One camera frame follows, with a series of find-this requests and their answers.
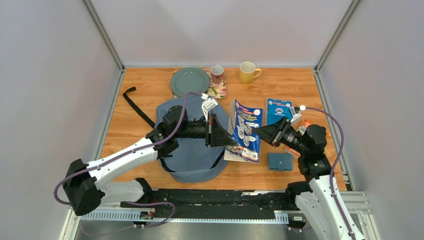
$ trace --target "wooden tabletop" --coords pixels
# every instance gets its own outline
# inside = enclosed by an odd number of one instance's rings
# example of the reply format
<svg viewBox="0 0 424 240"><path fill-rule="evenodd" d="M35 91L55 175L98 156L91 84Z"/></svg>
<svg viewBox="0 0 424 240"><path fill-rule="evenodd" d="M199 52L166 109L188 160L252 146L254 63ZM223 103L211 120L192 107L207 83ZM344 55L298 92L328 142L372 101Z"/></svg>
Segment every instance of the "wooden tabletop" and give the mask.
<svg viewBox="0 0 424 240"><path fill-rule="evenodd" d="M122 96L125 90L135 86L137 90L129 93L130 98L153 121L156 121L156 107L171 98L169 82L173 72L178 69L180 68L126 69L102 157L134 144L152 130L125 101ZM238 68L225 69L228 95L225 99L219 99L218 102L227 113L233 99L252 108L265 108L267 98L292 101L295 105L323 108L313 72L309 68L262 68L262 74L249 84L239 81L238 71ZM304 118L327 128L325 154L333 164L336 151L325 116L322 113L307 110L302 112L302 119ZM283 153L283 150L282 145L275 148L262 142L259 163L230 161L216 178L207 182L177 182L164 171L158 160L133 168L119 176L116 181L126 182L135 178L145 178L152 188L169 189L285 190L287 184L304 181L305 178L299 172L297 160L294 158L293 171L268 169L268 153ZM340 167L336 168L335 175L339 188L345 190Z"/></svg>

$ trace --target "yellow mug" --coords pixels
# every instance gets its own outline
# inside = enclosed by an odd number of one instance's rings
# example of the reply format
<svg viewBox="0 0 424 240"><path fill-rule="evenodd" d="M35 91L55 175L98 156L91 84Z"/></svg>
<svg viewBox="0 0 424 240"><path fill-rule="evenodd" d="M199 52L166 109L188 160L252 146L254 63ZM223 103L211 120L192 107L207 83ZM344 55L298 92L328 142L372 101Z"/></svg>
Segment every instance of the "yellow mug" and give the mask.
<svg viewBox="0 0 424 240"><path fill-rule="evenodd" d="M250 83L254 78L261 75L262 70L256 68L250 61L245 61L240 64L240 81L244 84Z"/></svg>

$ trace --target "gray floor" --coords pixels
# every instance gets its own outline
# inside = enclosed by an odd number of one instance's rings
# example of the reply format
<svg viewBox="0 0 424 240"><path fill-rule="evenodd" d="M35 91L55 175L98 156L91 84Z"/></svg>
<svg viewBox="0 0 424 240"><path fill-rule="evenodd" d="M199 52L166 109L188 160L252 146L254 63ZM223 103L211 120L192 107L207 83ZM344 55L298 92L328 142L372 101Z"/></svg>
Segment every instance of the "gray floor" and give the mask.
<svg viewBox="0 0 424 240"><path fill-rule="evenodd" d="M130 226L126 221L81 222L90 234L104 234ZM80 230L76 240L317 240L314 230L289 231L279 224L180 223L168 222L146 229L128 229L112 235L92 237Z"/></svg>

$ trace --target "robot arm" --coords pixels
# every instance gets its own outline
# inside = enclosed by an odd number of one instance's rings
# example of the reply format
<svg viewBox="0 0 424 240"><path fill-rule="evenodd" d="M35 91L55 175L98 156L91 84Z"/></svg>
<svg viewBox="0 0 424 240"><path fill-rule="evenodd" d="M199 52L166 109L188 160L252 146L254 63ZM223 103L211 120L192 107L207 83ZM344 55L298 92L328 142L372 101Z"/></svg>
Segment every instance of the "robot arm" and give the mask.
<svg viewBox="0 0 424 240"><path fill-rule="evenodd" d="M179 125L183 107L171 107L162 122L133 145L87 163L83 163L81 159L72 162L66 177L78 174L65 181L62 186L75 214L88 214L104 204L137 202L145 192L143 181L111 181L130 169L167 156L178 148L177 138L205 139L208 147L236 144L227 130L219 124L216 114L208 114L214 106L216 104L210 98L206 99L202 104L205 117L189 121L187 112L184 112ZM175 135L169 137L177 126Z"/></svg>
<svg viewBox="0 0 424 240"><path fill-rule="evenodd" d="M289 119L283 117L272 125L254 128L252 132L274 147L284 144L300 153L298 167L306 181L290 183L286 193L293 207L305 214L319 239L364 239L340 198L336 178L331 176L332 166L324 154L325 127L313 124L301 135Z"/></svg>

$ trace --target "bag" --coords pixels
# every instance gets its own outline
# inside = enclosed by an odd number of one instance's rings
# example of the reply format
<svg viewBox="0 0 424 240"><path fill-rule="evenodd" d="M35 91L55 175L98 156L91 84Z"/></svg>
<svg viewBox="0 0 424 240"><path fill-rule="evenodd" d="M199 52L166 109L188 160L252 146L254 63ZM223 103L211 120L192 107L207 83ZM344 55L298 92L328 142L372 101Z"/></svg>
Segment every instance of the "bag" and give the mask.
<svg viewBox="0 0 424 240"><path fill-rule="evenodd" d="M127 96L127 92L136 90L135 87L128 89L124 98L131 107L150 125L153 121ZM168 100L156 108L157 123L162 121L162 117L168 110L176 105L183 105L184 97ZM199 96L190 95L186 102L186 112L188 120L203 117L203 99ZM210 113L218 117L218 121L224 129L228 128L229 116L221 105L217 105ZM179 147L171 152L170 156L160 159L163 169L181 183L201 183L214 179L227 166L228 161L224 160L224 147L206 147L204 139L178 138Z"/></svg>

